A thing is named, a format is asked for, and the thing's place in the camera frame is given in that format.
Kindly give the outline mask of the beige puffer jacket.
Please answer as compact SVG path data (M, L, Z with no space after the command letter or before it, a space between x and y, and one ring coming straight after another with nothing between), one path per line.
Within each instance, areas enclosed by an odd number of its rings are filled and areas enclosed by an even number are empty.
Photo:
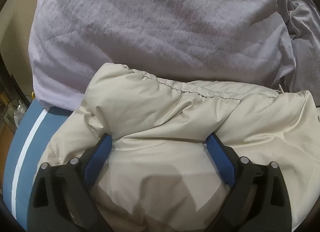
M319 108L308 91L183 83L104 64L40 162L65 164L109 134L113 149L91 192L108 224L203 231L229 193L204 145L211 133L253 163L279 164L300 225L319 198Z

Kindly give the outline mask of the blue white striped bedsheet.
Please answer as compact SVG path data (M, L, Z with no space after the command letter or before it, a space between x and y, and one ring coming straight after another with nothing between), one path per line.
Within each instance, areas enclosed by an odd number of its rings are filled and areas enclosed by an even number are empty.
M58 107L44 108L34 100L15 132L5 163L3 199L24 229L37 165L51 137L71 113Z

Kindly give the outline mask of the left lavender pillow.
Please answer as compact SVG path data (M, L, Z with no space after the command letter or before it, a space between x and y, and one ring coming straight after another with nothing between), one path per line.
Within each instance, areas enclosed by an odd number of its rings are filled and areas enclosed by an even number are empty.
M29 58L37 100L67 110L105 63L270 88L296 69L279 0L38 0Z

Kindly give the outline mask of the lavender pillow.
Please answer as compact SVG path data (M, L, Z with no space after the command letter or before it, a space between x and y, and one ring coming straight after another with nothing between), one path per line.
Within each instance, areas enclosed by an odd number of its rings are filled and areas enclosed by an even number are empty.
M314 0L285 0L286 25L296 68L286 81L291 92L308 90L319 107L319 8Z
M38 0L29 58L37 100L67 110L105 63L270 88L296 69L279 0Z

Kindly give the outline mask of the right lavender pillow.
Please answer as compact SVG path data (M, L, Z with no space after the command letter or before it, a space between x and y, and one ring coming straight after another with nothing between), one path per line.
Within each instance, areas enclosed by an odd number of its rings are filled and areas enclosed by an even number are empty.
M314 0L285 0L286 25L296 68L286 81L291 92L308 90L319 107L319 8Z

